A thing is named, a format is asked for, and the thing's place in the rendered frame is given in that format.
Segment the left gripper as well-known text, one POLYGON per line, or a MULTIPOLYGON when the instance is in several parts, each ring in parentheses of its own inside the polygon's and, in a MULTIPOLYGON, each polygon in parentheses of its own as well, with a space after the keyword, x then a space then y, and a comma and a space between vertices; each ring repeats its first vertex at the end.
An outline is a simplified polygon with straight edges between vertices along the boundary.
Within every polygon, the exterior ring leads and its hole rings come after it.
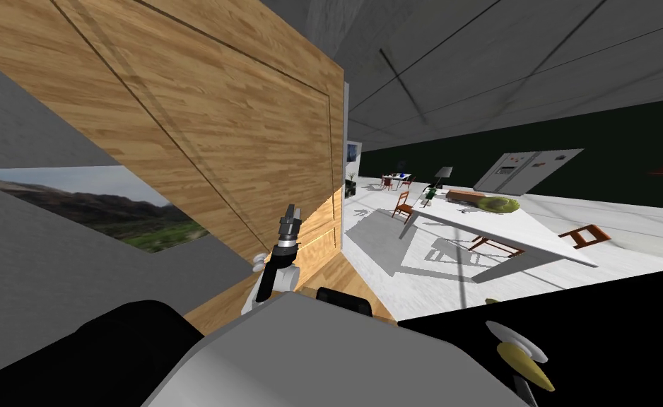
POLYGON ((289 204, 283 217, 283 223, 279 226, 277 245, 296 246, 301 223, 301 208, 295 208, 294 204, 289 204))

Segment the small white table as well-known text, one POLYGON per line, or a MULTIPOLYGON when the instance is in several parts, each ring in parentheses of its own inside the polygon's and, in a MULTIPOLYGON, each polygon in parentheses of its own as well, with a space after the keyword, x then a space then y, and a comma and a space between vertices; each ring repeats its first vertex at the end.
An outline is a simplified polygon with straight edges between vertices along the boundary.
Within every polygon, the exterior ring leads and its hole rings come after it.
POLYGON ((414 176, 403 172, 392 173, 381 176, 380 185, 382 189, 398 190, 402 186, 410 187, 414 181, 414 176))

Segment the brown wooden chair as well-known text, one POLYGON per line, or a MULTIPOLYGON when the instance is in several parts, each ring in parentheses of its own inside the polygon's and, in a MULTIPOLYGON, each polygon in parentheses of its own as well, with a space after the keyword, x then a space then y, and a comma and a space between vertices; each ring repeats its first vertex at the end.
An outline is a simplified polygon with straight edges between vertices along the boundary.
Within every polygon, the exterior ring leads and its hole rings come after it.
POLYGON ((504 251, 504 252, 508 253, 508 256, 507 256, 508 258, 513 258, 515 256, 519 256, 522 253, 524 253, 524 251, 522 249, 515 249, 515 248, 511 247, 510 245, 506 245, 506 244, 503 244, 501 242, 491 240, 487 237, 477 236, 472 240, 472 242, 473 242, 473 245, 470 246, 470 248, 468 248, 468 250, 470 252, 474 252, 478 247, 480 247, 481 245, 486 244, 486 245, 491 246, 495 249, 499 249, 501 251, 504 251))
POLYGON ((595 224, 586 225, 584 227, 565 232, 560 234, 559 237, 570 237, 575 243, 573 245, 574 249, 582 249, 594 244, 607 242, 611 239, 607 233, 605 233, 599 226, 595 224))
POLYGON ((406 219, 404 223, 407 223, 411 219, 411 216, 413 215, 412 207, 406 203, 408 197, 409 197, 408 191, 400 193, 397 204, 392 212, 392 217, 396 215, 405 215, 406 219))

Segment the light wooden door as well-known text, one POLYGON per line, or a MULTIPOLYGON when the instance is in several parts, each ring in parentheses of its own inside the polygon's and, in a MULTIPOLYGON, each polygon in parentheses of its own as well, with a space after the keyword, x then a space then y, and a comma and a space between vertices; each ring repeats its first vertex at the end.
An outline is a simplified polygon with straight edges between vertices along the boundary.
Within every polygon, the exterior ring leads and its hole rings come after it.
POLYGON ((0 0, 0 71, 244 259, 340 252, 342 69, 259 0, 0 0))

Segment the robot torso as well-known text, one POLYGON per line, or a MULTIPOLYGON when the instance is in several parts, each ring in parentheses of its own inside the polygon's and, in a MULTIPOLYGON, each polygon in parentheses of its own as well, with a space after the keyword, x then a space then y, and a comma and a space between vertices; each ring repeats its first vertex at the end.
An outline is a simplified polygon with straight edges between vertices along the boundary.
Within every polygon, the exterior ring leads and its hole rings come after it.
POLYGON ((528 407, 458 347, 297 293, 197 343, 143 407, 528 407))

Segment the landscape picture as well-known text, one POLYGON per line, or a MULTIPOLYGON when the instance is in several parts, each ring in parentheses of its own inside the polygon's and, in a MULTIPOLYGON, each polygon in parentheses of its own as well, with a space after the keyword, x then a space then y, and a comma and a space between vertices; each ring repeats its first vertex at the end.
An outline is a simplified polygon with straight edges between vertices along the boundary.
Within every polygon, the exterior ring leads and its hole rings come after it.
POLYGON ((209 235, 123 165, 0 169, 0 191, 148 253, 209 235))

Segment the large white table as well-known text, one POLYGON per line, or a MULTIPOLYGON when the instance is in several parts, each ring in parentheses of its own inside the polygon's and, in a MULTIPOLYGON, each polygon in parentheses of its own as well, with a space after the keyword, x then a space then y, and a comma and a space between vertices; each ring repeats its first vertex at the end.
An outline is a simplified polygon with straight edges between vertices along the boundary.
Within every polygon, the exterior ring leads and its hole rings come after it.
POLYGON ((521 209, 500 214, 451 203, 443 196, 436 196, 434 200, 432 206, 412 207, 413 213, 402 229, 400 238, 422 217, 523 251, 522 254, 475 275, 472 278, 475 283, 485 283, 561 259, 598 267, 591 259, 521 209))

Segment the grey double-door fridge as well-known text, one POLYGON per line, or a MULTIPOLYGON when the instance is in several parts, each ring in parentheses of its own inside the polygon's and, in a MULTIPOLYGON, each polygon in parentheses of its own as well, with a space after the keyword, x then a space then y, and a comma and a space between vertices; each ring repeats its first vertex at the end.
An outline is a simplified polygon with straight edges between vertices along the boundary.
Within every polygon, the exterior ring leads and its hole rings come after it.
POLYGON ((473 186, 473 190, 484 194, 522 196, 580 152, 581 148, 505 153, 473 186))

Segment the black door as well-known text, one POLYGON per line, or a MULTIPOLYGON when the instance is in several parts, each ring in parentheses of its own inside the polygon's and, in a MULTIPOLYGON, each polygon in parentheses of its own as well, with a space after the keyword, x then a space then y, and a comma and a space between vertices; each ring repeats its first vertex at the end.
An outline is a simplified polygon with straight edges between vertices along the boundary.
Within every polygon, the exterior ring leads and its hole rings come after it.
POLYGON ((663 407, 663 271, 399 322, 455 345, 509 389, 493 321, 540 347, 554 390, 539 407, 663 407))

